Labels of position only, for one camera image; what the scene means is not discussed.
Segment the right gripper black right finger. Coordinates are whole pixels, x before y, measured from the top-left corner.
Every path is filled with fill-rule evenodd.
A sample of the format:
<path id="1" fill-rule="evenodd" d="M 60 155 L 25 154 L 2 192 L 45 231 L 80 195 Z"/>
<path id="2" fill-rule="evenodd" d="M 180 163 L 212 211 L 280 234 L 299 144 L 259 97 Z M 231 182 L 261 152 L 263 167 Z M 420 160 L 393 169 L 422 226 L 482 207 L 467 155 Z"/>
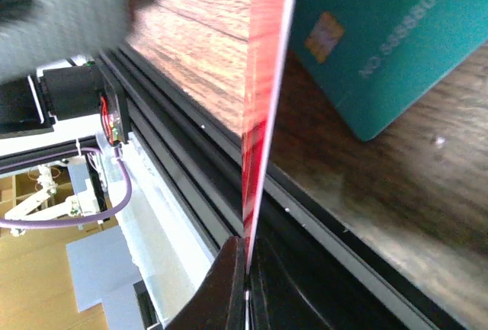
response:
<path id="1" fill-rule="evenodd" d="M 251 270 L 253 329 L 341 329 L 336 288 L 272 234 L 259 233 Z"/>

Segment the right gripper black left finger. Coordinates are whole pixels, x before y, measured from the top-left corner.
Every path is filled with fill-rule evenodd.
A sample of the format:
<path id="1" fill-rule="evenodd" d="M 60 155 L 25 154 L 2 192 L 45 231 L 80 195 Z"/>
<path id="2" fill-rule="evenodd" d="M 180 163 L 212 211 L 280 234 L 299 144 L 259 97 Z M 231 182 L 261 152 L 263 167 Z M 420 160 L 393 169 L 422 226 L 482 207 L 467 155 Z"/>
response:
<path id="1" fill-rule="evenodd" d="M 228 238 L 197 292 L 167 329 L 243 329 L 245 241 Z"/>

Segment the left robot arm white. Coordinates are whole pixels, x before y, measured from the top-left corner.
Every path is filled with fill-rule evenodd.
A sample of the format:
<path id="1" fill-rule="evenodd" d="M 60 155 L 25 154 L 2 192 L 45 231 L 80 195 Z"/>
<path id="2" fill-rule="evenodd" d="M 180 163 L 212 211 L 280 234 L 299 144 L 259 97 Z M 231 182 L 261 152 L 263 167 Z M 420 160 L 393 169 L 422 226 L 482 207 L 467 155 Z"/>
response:
<path id="1" fill-rule="evenodd" d="M 52 129 L 38 68 L 109 50 L 129 31 L 127 0 L 1 0 L 1 137 Z"/>

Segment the teal card right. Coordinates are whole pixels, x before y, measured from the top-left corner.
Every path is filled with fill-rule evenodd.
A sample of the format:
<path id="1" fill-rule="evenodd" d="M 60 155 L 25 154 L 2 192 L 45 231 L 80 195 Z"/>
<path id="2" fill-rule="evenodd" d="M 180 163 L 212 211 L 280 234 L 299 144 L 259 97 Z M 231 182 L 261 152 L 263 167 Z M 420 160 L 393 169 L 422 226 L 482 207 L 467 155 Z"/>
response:
<path id="1" fill-rule="evenodd" d="M 373 139 L 487 39 L 487 0 L 296 0 L 289 47 Z"/>

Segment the black front rail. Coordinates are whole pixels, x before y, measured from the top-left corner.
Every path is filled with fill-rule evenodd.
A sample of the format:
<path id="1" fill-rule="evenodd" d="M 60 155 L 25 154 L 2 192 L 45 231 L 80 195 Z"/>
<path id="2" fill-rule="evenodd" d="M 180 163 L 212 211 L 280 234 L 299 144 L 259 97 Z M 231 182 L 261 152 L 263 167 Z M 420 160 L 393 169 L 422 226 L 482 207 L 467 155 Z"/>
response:
<path id="1" fill-rule="evenodd" d="M 124 102 L 123 119 L 212 250 L 242 235 L 241 142 L 130 46 L 98 57 Z M 341 329 L 459 329 L 461 324 L 279 168 L 265 176 L 259 233 L 280 239 L 294 257 L 336 288 Z"/>

